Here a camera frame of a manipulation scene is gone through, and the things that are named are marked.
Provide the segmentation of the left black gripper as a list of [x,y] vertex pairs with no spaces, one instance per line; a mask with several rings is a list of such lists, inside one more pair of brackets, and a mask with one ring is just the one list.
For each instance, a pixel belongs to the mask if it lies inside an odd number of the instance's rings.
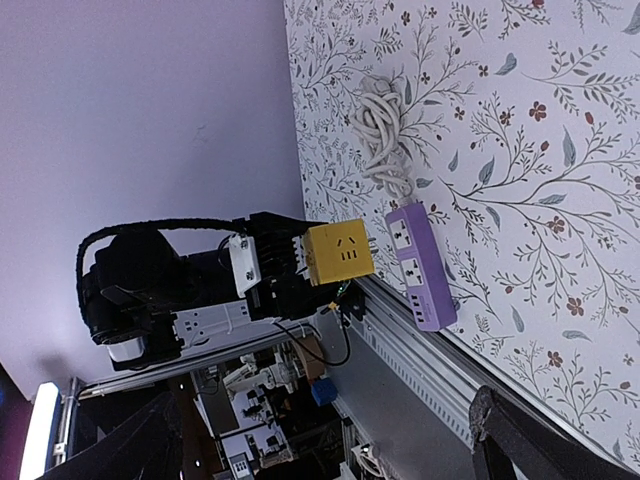
[[261,281],[246,292],[253,320],[300,320],[334,301],[338,282],[314,286],[298,267],[294,239],[317,224],[260,212],[249,216],[245,232],[254,239]]

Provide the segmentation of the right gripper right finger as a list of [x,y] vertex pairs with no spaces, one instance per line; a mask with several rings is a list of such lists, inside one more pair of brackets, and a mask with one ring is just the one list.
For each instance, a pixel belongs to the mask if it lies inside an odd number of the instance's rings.
[[469,409],[477,479],[636,479],[528,415],[497,390],[482,386]]

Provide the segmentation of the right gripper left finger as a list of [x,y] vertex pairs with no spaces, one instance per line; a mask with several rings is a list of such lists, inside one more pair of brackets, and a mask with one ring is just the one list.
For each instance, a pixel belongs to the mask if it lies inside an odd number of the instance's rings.
[[182,418],[164,392],[113,432],[47,472],[49,479],[178,479],[183,465]]

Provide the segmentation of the yellow cube socket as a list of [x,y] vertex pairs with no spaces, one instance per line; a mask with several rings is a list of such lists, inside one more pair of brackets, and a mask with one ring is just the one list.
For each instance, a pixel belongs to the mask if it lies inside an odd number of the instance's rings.
[[375,273],[362,219],[311,227],[302,236],[302,247],[313,286]]

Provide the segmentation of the purple power strip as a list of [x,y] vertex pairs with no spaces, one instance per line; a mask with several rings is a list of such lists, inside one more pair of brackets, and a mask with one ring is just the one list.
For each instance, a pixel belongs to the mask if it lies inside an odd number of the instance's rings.
[[417,327],[438,332],[453,325],[457,314],[424,205],[404,205],[385,221]]

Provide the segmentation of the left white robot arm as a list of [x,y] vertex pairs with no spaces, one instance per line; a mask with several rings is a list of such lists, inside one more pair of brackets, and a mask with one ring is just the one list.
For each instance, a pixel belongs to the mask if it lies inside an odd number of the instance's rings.
[[[109,350],[115,371],[142,370],[180,358],[174,330],[181,312],[236,304],[256,322],[300,320],[338,296],[340,285],[315,286],[299,266],[294,240],[312,223],[270,212],[248,218],[163,219],[104,227],[76,253],[76,292],[92,341]],[[237,288],[231,238],[214,250],[179,254],[166,230],[222,230],[247,242],[257,268],[247,291]]]

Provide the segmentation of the blue cube in background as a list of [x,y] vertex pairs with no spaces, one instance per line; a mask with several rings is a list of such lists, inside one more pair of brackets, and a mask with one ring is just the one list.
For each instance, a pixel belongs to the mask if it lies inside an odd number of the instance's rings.
[[320,378],[311,384],[311,395],[315,403],[321,407],[336,400],[338,391],[330,378]]

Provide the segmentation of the white light strip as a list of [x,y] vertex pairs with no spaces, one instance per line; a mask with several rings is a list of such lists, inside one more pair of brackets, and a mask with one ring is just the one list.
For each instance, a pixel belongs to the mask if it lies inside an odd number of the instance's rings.
[[20,480],[39,479],[51,464],[61,413],[61,395],[53,382],[39,385],[24,445]]

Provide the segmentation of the floral table cloth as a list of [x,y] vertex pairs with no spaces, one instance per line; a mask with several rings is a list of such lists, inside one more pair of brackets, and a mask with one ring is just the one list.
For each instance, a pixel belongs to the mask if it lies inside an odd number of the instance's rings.
[[304,205],[360,217],[403,291],[351,120],[398,94],[456,336],[618,461],[639,465],[639,5],[288,1]]

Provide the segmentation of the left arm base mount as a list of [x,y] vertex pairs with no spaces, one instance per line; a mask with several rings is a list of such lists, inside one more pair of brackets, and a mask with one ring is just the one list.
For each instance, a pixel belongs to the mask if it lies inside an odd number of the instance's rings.
[[341,285],[334,299],[321,311],[340,313],[349,321],[362,322],[366,312],[366,295],[356,283]]

